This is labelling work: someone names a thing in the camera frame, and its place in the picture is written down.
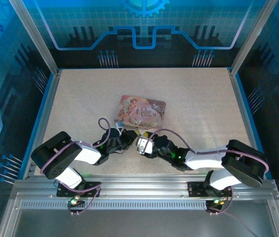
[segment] blue edge trim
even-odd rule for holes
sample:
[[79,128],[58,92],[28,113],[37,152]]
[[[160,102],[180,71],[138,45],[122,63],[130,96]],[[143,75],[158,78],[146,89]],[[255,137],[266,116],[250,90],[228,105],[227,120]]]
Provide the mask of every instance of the blue edge trim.
[[26,149],[26,152],[25,152],[25,155],[24,155],[22,166],[21,166],[19,175],[17,177],[18,179],[22,179],[23,178],[23,175],[25,173],[25,169],[26,169],[27,163],[28,163],[28,161],[30,159],[32,146],[33,146],[34,139],[35,139],[35,136],[36,136],[36,133],[37,133],[37,129],[39,127],[40,119],[41,119],[42,112],[43,112],[44,107],[45,107],[47,96],[49,94],[49,90],[50,90],[50,86],[51,86],[51,83],[52,83],[52,79],[53,79],[53,74],[50,74],[50,77],[49,77],[49,80],[48,80],[48,83],[47,83],[47,87],[46,87],[44,96],[43,96],[43,98],[41,100],[40,109],[39,109],[39,112],[37,114],[37,117],[36,117],[36,120],[35,120],[35,123],[34,123],[33,131],[32,131],[29,143],[27,145],[27,149]]
[[[237,80],[237,83],[238,83],[238,86],[239,86],[239,89],[240,89],[240,92],[241,92],[241,96],[242,96],[242,99],[243,99],[243,103],[244,103],[246,112],[248,114],[250,126],[252,128],[253,136],[254,136],[254,139],[256,141],[258,150],[260,152],[264,153],[263,148],[262,148],[262,144],[261,144],[261,141],[260,141],[260,138],[259,138],[259,135],[258,135],[258,131],[257,131],[257,128],[256,128],[256,124],[254,123],[253,116],[252,116],[252,113],[251,113],[251,110],[250,110],[250,107],[249,107],[249,104],[248,104],[248,101],[247,101],[247,97],[246,97],[246,94],[244,92],[244,89],[243,89],[243,86],[242,86],[242,83],[241,83],[241,80],[240,80],[240,77],[239,77],[238,73],[236,73],[236,80]],[[268,173],[266,173],[266,178],[267,179],[272,179],[270,171]]]
[[[38,129],[38,126],[39,126],[39,123],[40,123],[40,119],[41,119],[41,116],[42,116],[42,111],[44,109],[44,106],[45,106],[45,103],[46,103],[46,100],[47,100],[47,96],[48,96],[48,93],[49,93],[49,90],[50,90],[52,78],[53,78],[53,75],[51,74],[50,77],[49,77],[49,80],[48,80],[48,84],[47,84],[47,87],[46,87],[46,90],[45,90],[45,94],[44,94],[44,96],[42,98],[42,101],[41,101],[40,110],[37,114],[37,118],[36,118],[36,121],[35,121],[35,124],[34,124],[34,127],[33,127],[33,132],[32,132],[32,135],[30,137],[29,144],[27,146],[27,149],[26,149],[26,152],[25,152],[25,155],[24,155],[24,159],[23,159],[23,162],[22,162],[22,166],[21,166],[21,170],[20,170],[18,179],[22,179],[22,177],[24,175],[24,172],[25,172],[25,169],[26,169],[26,166],[27,166],[27,162],[30,158],[31,149],[32,149],[34,139],[35,139],[35,136],[36,136],[36,133],[37,133],[37,129]],[[242,86],[242,83],[241,83],[241,80],[240,80],[240,77],[239,77],[238,73],[236,73],[236,80],[237,80],[237,83],[239,85],[241,96],[243,98],[243,103],[244,103],[246,112],[247,112],[248,117],[249,117],[249,122],[250,122],[250,125],[251,125],[251,128],[252,128],[252,131],[253,131],[253,136],[254,136],[254,139],[256,141],[258,150],[260,152],[264,153],[263,148],[262,148],[262,144],[261,144],[261,141],[260,141],[260,138],[259,138],[259,135],[258,135],[258,131],[257,131],[256,125],[254,123],[253,116],[251,114],[249,104],[248,104],[248,101],[246,99],[246,95],[245,95],[245,92],[244,92],[244,89],[243,89],[243,86]],[[270,172],[266,173],[266,178],[267,179],[272,179],[272,176],[271,176]]]

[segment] green led light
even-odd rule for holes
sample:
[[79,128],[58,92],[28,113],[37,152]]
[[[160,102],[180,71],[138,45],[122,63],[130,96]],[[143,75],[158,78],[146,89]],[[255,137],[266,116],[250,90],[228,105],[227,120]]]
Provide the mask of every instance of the green led light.
[[76,199],[71,199],[71,201],[70,201],[70,202],[71,202],[71,204],[72,204],[72,205],[76,205],[77,200],[76,200]]

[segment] speckled work surface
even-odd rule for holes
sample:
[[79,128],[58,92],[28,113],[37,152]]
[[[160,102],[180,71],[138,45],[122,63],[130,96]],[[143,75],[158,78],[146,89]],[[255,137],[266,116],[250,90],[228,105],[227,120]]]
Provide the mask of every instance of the speckled work surface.
[[[88,143],[99,140],[104,131],[98,119],[106,117],[113,125],[125,94],[165,101],[163,128],[176,131],[196,150],[230,139],[249,144],[226,68],[63,70],[44,141],[59,131]],[[161,134],[184,147],[175,135]],[[182,174],[160,158],[140,156],[135,145],[100,166],[81,161],[71,166],[81,174]]]

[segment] blue printed backdrop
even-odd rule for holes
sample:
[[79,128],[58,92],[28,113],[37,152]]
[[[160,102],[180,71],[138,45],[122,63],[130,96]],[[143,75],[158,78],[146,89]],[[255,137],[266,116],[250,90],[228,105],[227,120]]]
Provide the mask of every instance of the blue printed backdrop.
[[25,1],[57,65],[65,68],[231,66],[263,4]]
[[239,76],[272,175],[279,183],[279,1]]
[[[9,1],[0,0],[0,220],[18,175],[18,164],[23,160],[49,75]],[[10,154],[19,161],[10,158]],[[4,156],[18,164],[3,159]]]

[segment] wire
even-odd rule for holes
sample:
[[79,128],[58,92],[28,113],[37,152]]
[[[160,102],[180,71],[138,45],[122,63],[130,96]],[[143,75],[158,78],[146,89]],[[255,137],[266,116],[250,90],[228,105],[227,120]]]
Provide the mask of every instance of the wire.
[[100,118],[99,121],[98,121],[98,124],[100,124],[100,121],[101,121],[101,120],[105,120],[105,122],[108,124],[108,127],[109,127],[109,128],[108,128],[108,130],[109,130],[108,135],[106,136],[105,140],[104,140],[102,143],[100,143],[100,144],[98,144],[98,145],[95,145],[95,146],[92,146],[92,145],[90,145],[90,144],[88,144],[88,143],[86,143],[86,142],[83,142],[83,141],[74,141],[74,142],[71,142],[71,143],[65,145],[63,148],[61,148],[56,154],[54,154],[54,155],[52,156],[52,158],[49,159],[49,161],[47,161],[47,162],[43,165],[43,167],[40,169],[40,174],[41,174],[41,175],[44,175],[43,172],[44,172],[44,170],[46,169],[46,167],[49,166],[49,164],[52,163],[64,150],[66,150],[68,147],[70,147],[70,146],[73,145],[73,144],[82,144],[82,145],[85,145],[85,146],[88,146],[88,147],[97,148],[97,147],[102,146],[104,143],[106,143],[106,142],[108,141],[108,139],[110,138],[111,126],[110,126],[109,121],[108,121],[106,118]]
[[55,185],[56,182],[57,182],[57,180],[54,181],[54,186],[55,186],[56,188],[58,188],[58,187]]
[[124,154],[124,152],[125,152],[125,150],[123,150],[123,152],[113,152],[113,154],[114,153],[116,153],[116,154]]
[[99,194],[100,189],[101,189],[101,185],[100,185],[100,187],[97,188],[94,197],[92,198],[92,200],[89,202],[89,204],[86,206],[85,209],[83,209],[82,211],[73,212],[73,211],[70,209],[70,206],[68,205],[68,211],[69,211],[72,215],[79,215],[79,214],[84,213],[85,211],[87,211],[87,210],[89,209],[89,207],[91,206],[91,204],[93,203],[93,201],[94,201],[94,199],[96,198],[96,196]]
[[99,125],[100,128],[102,128],[103,130],[107,130],[106,128],[104,128],[104,127],[101,125],[101,119],[104,119],[104,118],[100,118],[100,119],[98,120],[98,125]]
[[84,190],[77,190],[77,189],[72,189],[72,188],[69,188],[68,185],[66,184],[63,184],[62,182],[60,182],[61,185],[63,185],[66,189],[70,190],[71,192],[75,192],[75,193],[86,193],[86,192],[89,192],[93,189],[96,189],[96,188],[100,188],[101,187],[101,184],[98,184],[96,186],[93,186],[92,188],[89,188],[89,189],[84,189]]
[[228,153],[234,153],[234,154],[237,154],[237,155],[241,155],[241,156],[245,156],[245,157],[254,159],[254,160],[256,160],[256,161],[262,163],[262,164],[265,166],[265,171],[264,171],[265,174],[269,171],[269,166],[268,166],[268,164],[267,164],[264,160],[262,160],[262,159],[260,159],[260,158],[258,158],[258,157],[255,157],[255,156],[253,156],[253,155],[244,153],[244,152],[238,152],[238,151],[233,151],[233,150],[218,150],[218,151],[211,151],[211,152],[196,152],[196,151],[194,151],[194,150],[189,146],[189,144],[183,139],[183,137],[181,137],[181,136],[180,136],[178,133],[176,133],[175,131],[172,131],[172,130],[167,129],[167,128],[161,128],[161,129],[155,131],[154,133],[152,133],[152,134],[150,135],[150,137],[148,138],[148,141],[147,141],[147,143],[146,143],[146,145],[145,145],[144,151],[146,150],[146,148],[147,148],[147,146],[148,146],[148,143],[152,140],[153,136],[154,136],[155,134],[161,132],[161,131],[168,131],[168,132],[171,132],[171,133],[177,135],[177,136],[181,139],[181,141],[187,146],[187,148],[188,148],[192,153],[194,153],[194,154],[196,154],[196,155],[210,155],[210,154],[227,153],[227,152],[228,152]]
[[226,215],[228,215],[228,216],[230,216],[230,217],[233,217],[235,220],[239,221],[250,233],[252,233],[253,236],[258,237],[258,235],[256,235],[256,234],[246,225],[246,223],[245,223],[243,220],[239,219],[237,216],[235,216],[235,215],[233,215],[233,214],[230,214],[230,213],[228,213],[228,212],[219,212],[219,210],[216,209],[216,208],[210,207],[209,209],[212,209],[212,210],[214,210],[214,211],[218,211],[218,214],[219,214],[219,213],[224,213],[224,214],[226,214]]
[[231,188],[232,195],[230,197],[230,201],[229,201],[228,205],[226,206],[226,208],[224,210],[219,211],[216,215],[220,215],[220,214],[225,213],[228,210],[228,208],[230,207],[230,205],[232,204],[232,201],[233,201],[233,198],[234,198],[234,189],[233,189],[233,187],[230,187],[230,188]]
[[228,201],[228,188],[227,188],[227,192],[226,192],[226,201]]

